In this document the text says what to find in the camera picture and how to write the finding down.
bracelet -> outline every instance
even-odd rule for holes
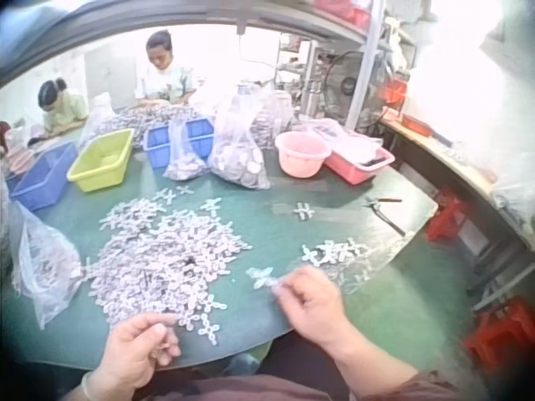
[[[89,371],[82,377],[82,383],[80,384],[80,387],[82,388],[82,391],[84,392],[84,396],[89,401],[94,401],[94,399],[89,395],[89,391],[87,390],[87,381],[89,379],[89,376],[91,376],[93,372]]]

pliers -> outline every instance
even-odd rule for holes
[[[364,198],[366,200],[365,207],[369,207],[374,214],[379,217],[382,221],[384,221],[386,224],[388,224],[390,227],[392,227],[398,234],[401,236],[405,236],[405,232],[397,226],[391,219],[389,219],[385,214],[380,210],[380,204],[382,202],[385,203],[400,203],[403,200],[399,198],[371,198],[369,196],[366,196]]]

yellow plastic basket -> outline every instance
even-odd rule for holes
[[[75,182],[83,192],[120,184],[125,178],[133,137],[133,129],[122,129],[97,138],[74,161],[67,180]]]

white shirt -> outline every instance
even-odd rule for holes
[[[140,71],[135,97],[137,99],[165,99],[172,103],[195,89],[191,69],[175,60],[164,70],[149,64]]]

pink plastic bowl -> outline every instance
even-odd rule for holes
[[[281,169],[296,178],[312,177],[332,151],[324,140],[311,132],[285,132],[275,139],[275,146]]]

